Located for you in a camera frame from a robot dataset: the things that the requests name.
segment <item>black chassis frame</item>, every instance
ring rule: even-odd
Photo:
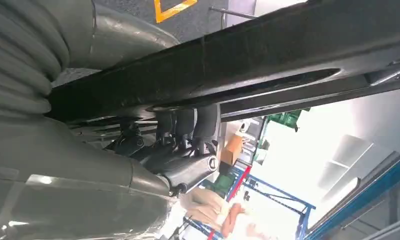
[[[106,127],[221,103],[228,122],[396,89],[400,0],[319,0],[56,87],[47,116]]]

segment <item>cardboard box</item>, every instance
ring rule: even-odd
[[[241,150],[243,148],[243,138],[238,135],[233,135],[226,144],[225,148],[220,154],[220,161],[227,163],[229,165],[234,165],[238,157],[240,156]]]

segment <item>yellow floor marking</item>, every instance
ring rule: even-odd
[[[156,22],[158,24],[172,17],[175,14],[182,12],[189,6],[197,3],[197,0],[185,0],[184,2],[162,12],[160,1],[161,0],[154,0],[154,9],[156,10]]]

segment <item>blue metal rack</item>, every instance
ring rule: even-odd
[[[233,167],[232,168],[232,173],[235,174],[236,178],[234,181],[234,184],[231,186],[230,190],[229,190],[229,194],[227,195],[227,201],[229,201],[234,195],[235,192],[238,191],[238,186],[240,186],[240,184],[246,186],[247,188],[255,191],[256,193],[261,194],[262,196],[270,199],[271,201],[274,201],[275,203],[278,203],[284,207],[286,207],[287,209],[299,214],[299,221],[298,221],[298,226],[297,226],[297,231],[296,231],[296,235],[295,235],[295,240],[303,240],[305,238],[306,235],[306,230],[308,229],[308,222],[309,222],[309,216],[311,213],[311,210],[316,209],[316,207],[304,200],[301,200],[253,175],[250,175],[248,172],[247,174],[244,172],[244,170],[239,169],[237,167]],[[274,191],[279,192],[281,195],[275,195],[275,194],[270,194],[270,193],[266,193],[263,192],[261,190],[258,189],[258,187],[254,184],[249,184],[248,181],[249,180],[253,180],[255,181],[258,185],[260,184],[261,186],[265,186],[267,188],[270,188]],[[281,202],[280,200],[284,199],[284,200],[290,200],[290,201],[294,201],[297,203],[300,203],[302,205],[304,205],[303,210],[298,210],[292,206],[289,206],[286,203]],[[205,234],[206,236],[209,236],[208,239],[210,240],[219,240],[222,239],[222,236],[220,233],[215,232],[213,229],[211,229],[210,227],[195,221],[195,220],[191,220],[191,219],[184,219],[185,222],[187,222],[188,224],[190,224],[192,227],[194,227],[195,229],[199,230],[200,232],[202,232],[203,234]]]
[[[319,225],[313,232],[306,236],[306,240],[319,240],[339,226],[348,217],[368,205],[374,199],[380,197],[383,193],[393,188],[400,182],[400,157],[397,162],[380,175],[377,179],[363,189],[343,208],[334,213],[328,220]]]

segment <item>fluorescent light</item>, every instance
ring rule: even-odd
[[[41,176],[39,182],[42,184],[51,184],[53,182],[52,178],[49,176]]]
[[[21,222],[21,221],[9,221],[9,222],[8,222],[8,225],[9,225],[10,227],[19,226],[19,225],[27,225],[27,224],[29,224],[29,223],[27,223],[27,222]]]

